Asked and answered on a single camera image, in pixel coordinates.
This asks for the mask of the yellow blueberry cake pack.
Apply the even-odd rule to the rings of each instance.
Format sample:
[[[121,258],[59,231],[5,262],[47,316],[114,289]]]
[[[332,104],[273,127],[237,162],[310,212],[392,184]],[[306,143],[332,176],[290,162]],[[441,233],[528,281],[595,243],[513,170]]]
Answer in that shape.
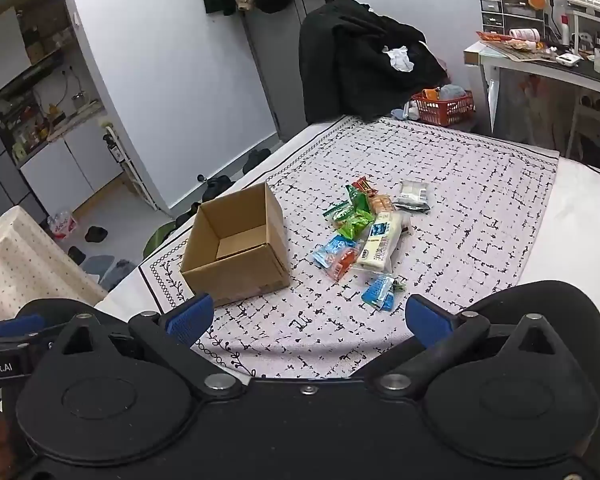
[[[402,210],[378,214],[353,265],[378,274],[392,272],[392,255],[403,233],[411,227],[411,216]]]

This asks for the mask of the brown cardboard box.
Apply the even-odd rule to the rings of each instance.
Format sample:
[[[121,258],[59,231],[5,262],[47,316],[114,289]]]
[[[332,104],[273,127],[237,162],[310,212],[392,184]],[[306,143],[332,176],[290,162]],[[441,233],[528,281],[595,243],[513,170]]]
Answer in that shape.
[[[192,292],[209,295],[215,307],[289,286],[283,211],[266,183],[198,208],[181,274]]]

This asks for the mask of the green white peanut packet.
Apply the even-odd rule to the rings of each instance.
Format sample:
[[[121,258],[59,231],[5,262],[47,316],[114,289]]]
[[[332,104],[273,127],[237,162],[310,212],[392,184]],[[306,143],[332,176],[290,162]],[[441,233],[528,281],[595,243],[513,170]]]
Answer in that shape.
[[[330,207],[329,210],[326,210],[323,214],[323,217],[331,224],[338,224],[343,222],[343,220],[347,218],[352,210],[352,204],[345,200],[344,202]]]

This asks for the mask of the orange red snack pack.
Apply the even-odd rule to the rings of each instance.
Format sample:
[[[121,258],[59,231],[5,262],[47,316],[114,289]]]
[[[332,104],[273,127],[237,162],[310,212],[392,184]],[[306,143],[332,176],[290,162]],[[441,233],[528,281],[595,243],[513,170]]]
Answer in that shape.
[[[344,248],[332,258],[332,264],[326,268],[327,275],[334,281],[339,282],[340,278],[348,272],[351,266],[355,264],[358,258],[358,245],[355,248]]]

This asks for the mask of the light green snack packet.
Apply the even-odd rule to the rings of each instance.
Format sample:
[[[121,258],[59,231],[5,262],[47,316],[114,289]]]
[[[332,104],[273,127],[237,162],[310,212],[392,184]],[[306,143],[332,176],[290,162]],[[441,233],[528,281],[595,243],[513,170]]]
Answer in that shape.
[[[348,240],[357,240],[374,220],[375,217],[370,212],[355,209],[343,220],[337,232]]]

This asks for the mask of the clear white snack pack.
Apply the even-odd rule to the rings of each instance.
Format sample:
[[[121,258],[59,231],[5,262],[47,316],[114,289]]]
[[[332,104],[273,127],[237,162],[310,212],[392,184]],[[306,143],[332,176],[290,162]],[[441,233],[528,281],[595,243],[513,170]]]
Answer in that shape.
[[[416,214],[428,214],[431,209],[429,184],[420,181],[403,181],[392,203],[398,209],[416,212]]]

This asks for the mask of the orange cracker pack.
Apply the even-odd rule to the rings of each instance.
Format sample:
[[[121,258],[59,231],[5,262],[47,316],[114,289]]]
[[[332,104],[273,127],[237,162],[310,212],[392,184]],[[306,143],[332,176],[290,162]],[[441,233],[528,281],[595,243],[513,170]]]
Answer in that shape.
[[[396,210],[396,207],[393,206],[391,198],[388,195],[375,194],[373,196],[368,196],[367,201],[374,214]]]

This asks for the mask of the grey door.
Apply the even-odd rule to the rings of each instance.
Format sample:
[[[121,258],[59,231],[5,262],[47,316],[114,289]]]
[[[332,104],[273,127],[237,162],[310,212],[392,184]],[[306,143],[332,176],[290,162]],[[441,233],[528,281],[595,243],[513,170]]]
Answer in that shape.
[[[286,9],[267,14],[252,9],[242,24],[272,114],[283,142],[306,128],[299,72],[299,35],[306,14],[332,0],[292,0]]]

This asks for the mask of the dark green candy packet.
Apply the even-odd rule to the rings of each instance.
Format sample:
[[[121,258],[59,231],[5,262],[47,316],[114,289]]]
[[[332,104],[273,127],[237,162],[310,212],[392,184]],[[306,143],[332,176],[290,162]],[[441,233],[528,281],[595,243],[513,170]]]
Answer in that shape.
[[[356,188],[354,185],[347,185],[347,192],[351,205],[359,211],[371,212],[370,204],[368,203],[367,195]]]

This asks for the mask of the red candy bar wrapper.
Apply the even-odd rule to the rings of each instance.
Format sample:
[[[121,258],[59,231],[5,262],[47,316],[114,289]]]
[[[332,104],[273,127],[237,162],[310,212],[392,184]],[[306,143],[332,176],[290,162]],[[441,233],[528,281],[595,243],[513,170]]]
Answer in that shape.
[[[352,186],[366,196],[375,196],[377,194],[376,188],[373,188],[370,185],[370,182],[367,181],[366,177],[358,178],[358,180],[352,183]]]

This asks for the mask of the dotted cream tablecloth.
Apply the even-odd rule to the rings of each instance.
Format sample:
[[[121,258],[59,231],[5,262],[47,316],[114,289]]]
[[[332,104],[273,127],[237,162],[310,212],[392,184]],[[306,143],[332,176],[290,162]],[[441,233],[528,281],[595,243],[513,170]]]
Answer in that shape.
[[[0,320],[28,302],[69,298],[98,304],[107,295],[34,221],[13,206],[0,217]]]

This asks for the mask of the blue nut snack packet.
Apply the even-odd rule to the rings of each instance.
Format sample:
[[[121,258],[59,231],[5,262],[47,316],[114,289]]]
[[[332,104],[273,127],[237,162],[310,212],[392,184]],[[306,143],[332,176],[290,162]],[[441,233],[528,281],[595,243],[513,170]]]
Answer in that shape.
[[[402,276],[380,274],[363,292],[362,300],[378,311],[391,312],[396,302],[396,291],[403,290],[404,287]]]

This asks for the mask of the grey drawer organizer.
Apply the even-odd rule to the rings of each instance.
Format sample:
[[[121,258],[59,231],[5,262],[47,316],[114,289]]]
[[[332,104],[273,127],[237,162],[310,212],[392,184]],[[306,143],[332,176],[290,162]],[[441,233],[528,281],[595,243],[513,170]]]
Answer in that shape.
[[[511,29],[536,29],[545,36],[545,20],[542,10],[535,10],[528,0],[479,0],[482,30],[508,34]]]

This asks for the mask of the red plastic basket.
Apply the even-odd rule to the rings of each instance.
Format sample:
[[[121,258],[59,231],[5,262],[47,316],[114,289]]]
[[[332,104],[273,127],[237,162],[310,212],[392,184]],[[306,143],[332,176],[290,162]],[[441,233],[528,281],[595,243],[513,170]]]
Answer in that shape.
[[[422,122],[440,127],[451,127],[466,122],[475,111],[474,100],[469,90],[464,96],[450,100],[430,100],[423,91],[415,94],[412,101]]]

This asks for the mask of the bottled water pack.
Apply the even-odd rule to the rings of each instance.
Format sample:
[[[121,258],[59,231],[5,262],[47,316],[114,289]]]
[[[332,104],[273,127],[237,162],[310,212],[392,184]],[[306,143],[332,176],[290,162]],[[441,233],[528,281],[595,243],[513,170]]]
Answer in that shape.
[[[47,218],[47,224],[55,240],[64,240],[78,227],[78,222],[70,210],[52,214]]]

